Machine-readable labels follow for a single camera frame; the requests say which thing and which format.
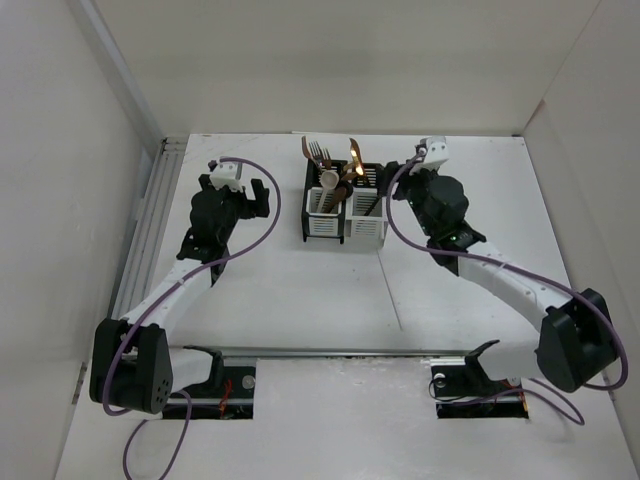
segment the red wire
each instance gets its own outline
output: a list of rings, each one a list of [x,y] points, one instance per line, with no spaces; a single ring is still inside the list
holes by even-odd
[[[229,395],[231,395],[231,390],[233,389],[233,385],[231,383],[231,379],[227,379],[224,384],[224,395],[218,404],[220,408],[220,419],[224,417],[224,411],[227,409],[227,401],[229,400]]]

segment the cable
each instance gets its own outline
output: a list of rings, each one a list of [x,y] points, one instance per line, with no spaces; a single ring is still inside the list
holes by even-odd
[[[482,404],[487,403],[487,402],[489,402],[491,400],[497,400],[500,397],[504,397],[506,395],[511,395],[512,393],[520,394],[521,401],[524,402],[525,399],[524,399],[523,395],[525,393],[528,393],[529,395],[533,395],[534,397],[539,398],[544,403],[549,405],[553,410],[558,412],[560,415],[562,415],[563,417],[565,417],[569,421],[575,423],[576,425],[578,425],[580,427],[585,425],[586,422],[585,422],[584,417],[582,416],[582,413],[580,413],[580,410],[578,410],[578,407],[576,407],[566,396],[564,396],[562,393],[560,393],[555,388],[552,388],[549,385],[546,385],[546,384],[542,383],[540,380],[536,380],[535,378],[530,378],[529,381],[531,381],[531,382],[533,382],[533,383],[535,383],[537,385],[540,385],[543,388],[546,388],[551,393],[553,393],[554,395],[558,396],[560,398],[560,400],[562,400],[564,403],[566,403],[569,406],[569,408],[571,410],[573,410],[573,413],[576,414],[577,418],[572,417],[570,414],[565,412],[562,408],[557,406],[555,403],[553,403],[551,400],[549,400],[544,395],[536,392],[535,390],[530,390],[528,388],[512,387],[512,388],[510,388],[508,390],[503,390],[502,392],[496,393],[495,395],[490,395],[488,397],[475,398],[475,399],[469,400],[467,402],[459,402],[458,401],[458,400],[464,398],[465,396],[452,398],[452,399],[440,399],[440,398],[432,395],[431,394],[431,386],[433,385],[433,380],[431,380],[431,382],[429,382],[428,389],[429,389],[429,396],[431,398],[433,398],[434,400],[437,400],[438,402],[441,402],[441,403],[455,403],[455,405],[457,407],[470,407],[470,406],[473,406],[473,405],[482,405]]]
[[[613,338],[613,343],[615,345],[616,352],[618,353],[618,356],[620,357],[620,366],[621,366],[621,368],[620,368],[620,378],[614,384],[612,384],[612,385],[592,385],[592,384],[588,384],[587,383],[584,386],[586,388],[590,388],[590,389],[593,389],[593,390],[601,390],[601,391],[612,391],[612,390],[617,390],[618,388],[622,387],[626,383],[627,378],[629,377],[629,360],[627,359],[627,352],[624,349],[624,345],[622,344],[622,340],[620,339],[620,336],[618,335],[618,332],[616,332],[616,330],[613,328],[613,325],[607,319],[607,317],[593,303],[591,303],[589,300],[587,300],[583,295],[581,295],[580,293],[576,292],[575,290],[573,290],[573,289],[571,289],[569,287],[564,286],[560,282],[556,282],[555,280],[552,280],[550,278],[544,277],[542,275],[538,275],[537,273],[530,272],[529,270],[525,270],[524,268],[516,267],[516,266],[508,264],[508,263],[505,264],[504,262],[501,262],[500,260],[496,260],[495,258],[484,257],[482,255],[474,255],[472,253],[467,253],[467,252],[454,252],[454,251],[449,251],[449,250],[440,250],[440,249],[437,249],[437,248],[430,248],[430,247],[426,247],[426,246],[423,247],[422,245],[419,245],[419,244],[409,240],[398,229],[398,226],[396,225],[395,221],[393,220],[393,215],[391,214],[391,195],[392,195],[392,192],[393,192],[393,186],[398,182],[398,179],[400,178],[400,176],[404,172],[406,172],[410,167],[412,167],[413,165],[418,163],[418,161],[419,161],[419,159],[421,157],[423,157],[422,154],[415,155],[405,165],[403,165],[396,172],[396,174],[393,176],[393,178],[391,179],[391,183],[389,184],[389,189],[387,190],[387,198],[386,198],[387,219],[389,220],[389,226],[396,233],[398,238],[400,238],[400,240],[402,240],[404,243],[406,243],[410,247],[413,247],[413,248],[415,248],[417,250],[421,250],[423,252],[430,253],[432,255],[442,255],[442,256],[447,256],[447,257],[469,258],[471,260],[477,260],[477,261],[480,261],[480,262],[486,262],[486,263],[490,263],[492,265],[497,265],[499,267],[502,267],[502,268],[504,268],[506,270],[510,270],[510,271],[512,271],[514,273],[517,273],[519,275],[522,275],[524,277],[531,278],[531,279],[533,279],[533,280],[535,280],[537,282],[541,282],[541,283],[545,283],[547,285],[550,285],[553,288],[556,288],[556,289],[558,289],[558,290],[560,290],[560,291],[562,291],[562,292],[564,292],[564,293],[566,293],[568,295],[571,295],[573,298],[575,298],[580,303],[585,305],[589,310],[591,310],[596,315],[598,320],[600,320],[602,322],[604,327],[611,334],[611,337]]]
[[[533,395],[534,397],[542,400],[544,403],[549,405],[552,409],[554,409],[560,415],[562,415],[563,417],[565,417],[569,421],[575,423],[576,425],[583,426],[585,424],[584,417],[580,413],[580,410],[578,410],[578,407],[576,407],[573,403],[571,403],[571,401],[567,397],[565,397],[562,393],[560,393],[555,388],[550,387],[549,385],[546,385],[546,384],[542,383],[540,380],[536,380],[535,378],[530,378],[529,381],[531,381],[531,382],[533,382],[533,383],[535,383],[537,385],[540,385],[543,388],[546,388],[551,393],[553,393],[554,395],[558,396],[560,398],[560,400],[562,400],[564,403],[566,403],[569,406],[569,408],[571,410],[573,410],[573,413],[576,414],[577,418],[572,417],[570,414],[565,412],[562,408],[557,406],[555,403],[553,403],[551,400],[549,400],[547,397],[545,397],[541,393],[538,393],[535,390],[530,390],[528,388],[512,388],[512,389],[509,389],[509,390],[504,390],[504,391],[502,391],[500,393],[496,393],[495,395],[490,395],[488,397],[478,398],[478,399],[475,399],[475,400],[469,400],[468,402],[457,402],[456,405],[459,406],[459,407],[467,407],[467,406],[471,406],[471,405],[477,405],[479,403],[488,402],[490,400],[494,400],[494,399],[497,399],[497,398],[500,398],[500,397],[504,397],[505,395],[510,395],[512,393],[528,393],[529,395]]]
[[[249,165],[251,167],[254,167],[254,168],[258,169],[259,171],[261,171],[269,179],[269,181],[271,181],[271,183],[273,184],[273,189],[276,192],[276,213],[275,213],[275,215],[273,217],[273,221],[271,222],[271,225],[269,225],[269,228],[267,229],[267,231],[260,238],[258,238],[258,240],[253,242],[248,247],[243,248],[242,250],[240,250],[240,251],[238,251],[238,252],[236,252],[236,253],[234,253],[232,255],[229,255],[228,257],[221,258],[221,259],[215,260],[213,262],[205,263],[203,265],[200,265],[198,268],[195,268],[195,269],[191,270],[189,273],[184,275],[178,282],[173,284],[166,292],[164,292],[162,295],[160,295],[160,297],[158,297],[158,299],[155,302],[153,302],[149,306],[149,308],[147,308],[144,311],[144,313],[142,313],[142,315],[140,315],[140,318],[136,321],[136,323],[134,323],[131,326],[131,328],[129,329],[129,332],[127,332],[127,335],[124,337],[124,339],[120,343],[120,346],[118,347],[118,349],[116,350],[116,353],[113,356],[113,360],[111,361],[111,365],[109,366],[109,370],[107,371],[107,376],[106,376],[105,382],[104,382],[104,388],[102,389],[102,408],[104,409],[104,411],[105,411],[105,413],[107,415],[115,417],[115,416],[124,415],[124,414],[129,412],[129,410],[126,409],[126,408],[122,409],[122,410],[112,410],[111,406],[109,405],[109,393],[111,391],[111,385],[112,385],[112,382],[113,382],[113,376],[115,375],[115,371],[116,371],[116,368],[118,366],[118,362],[122,358],[122,354],[124,353],[124,351],[127,349],[129,344],[131,343],[131,339],[135,335],[136,331],[140,328],[140,325],[142,325],[142,323],[149,317],[149,315],[151,315],[151,313],[156,308],[158,308],[160,305],[162,305],[162,303],[173,292],[175,292],[178,288],[180,288],[180,286],[183,285],[184,282],[186,282],[187,280],[189,280],[190,278],[192,278],[193,276],[197,275],[198,273],[200,273],[203,270],[206,270],[206,269],[211,268],[211,267],[215,267],[216,265],[220,265],[222,263],[227,263],[229,260],[233,260],[235,258],[238,258],[238,257],[244,255],[245,253],[250,252],[251,250],[256,248],[258,245],[260,245],[271,234],[271,232],[273,231],[273,229],[276,226],[276,223],[278,223],[278,219],[280,218],[280,211],[282,209],[282,196],[280,194],[280,187],[278,186],[278,182],[276,182],[276,179],[273,177],[273,175],[271,175],[271,173],[269,173],[264,167],[258,165],[255,162],[252,162],[251,160],[247,160],[247,159],[244,159],[244,158],[225,157],[224,159],[220,160],[220,163],[226,163],[226,162],[242,163],[242,164],[246,164],[246,165]],[[185,436],[185,434],[187,432],[187,427],[189,425],[189,419],[191,417],[191,408],[192,408],[191,397],[189,396],[189,394],[187,392],[185,392],[183,390],[181,390],[179,392],[176,392],[176,393],[180,393],[183,397],[185,397],[187,399],[187,415],[185,417],[185,422],[184,422],[184,428],[182,430],[182,435],[180,436],[180,439],[178,440],[178,444],[176,445],[176,449],[173,452],[173,456],[171,457],[171,461],[169,462],[169,466],[167,467],[167,470],[165,470],[165,472],[162,474],[162,477],[160,477],[161,480],[166,477],[166,475],[169,473],[169,470],[173,466],[173,462],[175,461],[175,459],[176,459],[176,457],[178,455],[178,452],[180,451],[180,447],[182,446],[182,441],[184,440],[184,436]],[[129,446],[131,445],[131,441],[135,437],[136,433],[138,433],[138,431],[142,428],[142,426],[146,422],[147,422],[146,420],[142,421],[135,428],[135,430],[131,434],[131,437],[129,437],[129,440],[127,441],[127,444],[125,446],[124,456],[123,456],[123,459],[122,459],[122,466],[123,466],[124,473],[125,473],[125,476],[127,477],[127,479],[131,478],[131,476],[129,475],[128,467],[127,467],[127,453],[129,451]]]
[[[189,395],[184,390],[180,390],[176,393],[179,393],[187,400],[187,414],[184,417],[184,426],[182,427],[182,433],[180,434],[180,438],[178,439],[178,444],[176,445],[175,450],[173,451],[173,455],[171,455],[171,460],[169,461],[169,465],[160,476],[159,480],[163,480],[169,474],[171,467],[173,467],[176,458],[178,457],[178,452],[180,451],[180,447],[182,446],[182,442],[184,440],[185,435],[187,434],[187,428],[189,427],[189,421],[191,420],[191,408],[193,403],[191,402],[191,395]],[[131,447],[131,442],[133,442],[134,437],[140,431],[140,429],[147,423],[148,420],[142,420],[138,426],[133,430],[131,436],[127,440],[127,444],[124,446],[124,452],[122,453],[122,470],[124,471],[124,476],[127,480],[133,480],[131,473],[129,472],[129,465],[127,464],[127,457],[129,456],[129,447]]]

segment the black plastic part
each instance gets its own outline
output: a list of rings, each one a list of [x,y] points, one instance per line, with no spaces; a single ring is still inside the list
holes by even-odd
[[[256,367],[252,366],[230,366],[225,367],[222,375],[215,381],[211,379],[204,383],[198,383],[197,385],[190,385],[185,388],[187,393],[191,395],[191,398],[222,398],[225,393],[225,383],[227,380],[231,380],[231,395],[230,399],[234,400],[253,400],[253,394],[255,388],[243,388],[242,379],[251,375],[256,378]]]
[[[378,195],[386,196],[398,162],[387,164],[380,175]],[[394,200],[407,200],[425,235],[427,246],[438,250],[466,252],[486,237],[464,220],[469,200],[462,184],[453,177],[441,176],[435,170],[422,169],[414,175],[405,172],[398,181]],[[436,263],[458,275],[458,258],[432,255]]]
[[[486,342],[465,356],[464,365],[432,365],[431,374],[442,373],[445,376],[444,386],[434,384],[436,397],[488,397],[502,392],[505,386],[487,377],[478,362],[478,357],[487,348],[498,343],[498,340]]]
[[[252,179],[251,188],[255,200],[247,199],[246,193],[233,192],[229,187],[216,190],[209,175],[198,178],[202,188],[191,199],[191,227],[182,241],[178,260],[190,258],[202,263],[213,262],[229,256],[227,242],[238,220],[269,216],[269,189],[261,180]],[[224,271],[226,264],[211,268],[213,285]]]
[[[197,385],[208,385],[208,388],[220,388],[222,386],[222,381],[224,379],[224,359],[222,358],[222,352],[219,350],[212,350],[205,347],[196,347],[190,345],[188,347],[184,347],[187,350],[198,350],[200,352],[205,352],[211,355],[211,372],[209,373],[209,379]],[[189,393],[190,387],[185,388],[185,390]]]
[[[485,402],[466,407],[456,405],[455,402],[438,403],[436,415],[438,418],[529,418],[522,401]]]
[[[102,402],[102,392],[111,361],[121,337],[131,325],[125,320],[103,320],[96,329],[91,366],[89,396]],[[167,402],[173,387],[173,373],[165,331],[157,325],[140,327],[132,341],[138,354],[135,359],[118,362],[109,404],[147,413],[158,413]]]
[[[602,295],[591,289],[582,295],[611,321]],[[575,392],[618,358],[611,334],[581,302],[572,299],[559,309],[550,307],[547,313],[540,329],[537,362],[547,380],[560,390]]]
[[[253,396],[255,385],[253,388],[244,388],[242,379],[248,375],[256,378],[256,367],[252,366],[230,366],[225,367],[222,375],[213,374],[207,382],[197,385],[191,385],[185,390],[191,395],[193,400],[211,400],[207,405],[199,405],[194,402],[191,411],[191,419],[209,419],[220,420],[219,401],[225,394],[225,384],[231,381],[231,394],[229,400],[233,403],[227,404],[224,412],[225,420],[247,420],[253,418]],[[175,395],[175,399],[182,400],[182,397]],[[184,419],[187,413],[186,406],[167,405],[162,411],[163,419]]]

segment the black mounting base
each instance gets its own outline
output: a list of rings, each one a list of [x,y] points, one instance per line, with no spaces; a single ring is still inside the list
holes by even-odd
[[[253,418],[253,395],[256,382],[255,366],[225,366],[221,378],[212,378],[185,390],[191,395],[193,406],[192,420],[247,420]],[[227,397],[224,415],[221,415],[220,401],[225,397],[226,385],[230,382],[231,392]],[[162,418],[184,419],[187,414],[182,397],[172,395],[171,399],[180,400],[180,404],[169,403],[162,411]]]

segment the utensil handle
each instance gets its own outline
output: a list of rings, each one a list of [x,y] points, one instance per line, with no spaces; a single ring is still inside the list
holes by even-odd
[[[329,190],[327,190],[326,188],[322,189],[322,195],[320,195],[320,201],[318,202],[318,206],[316,207],[316,213],[321,213],[322,212],[322,205],[324,205],[324,201],[327,198],[327,193],[329,192]]]

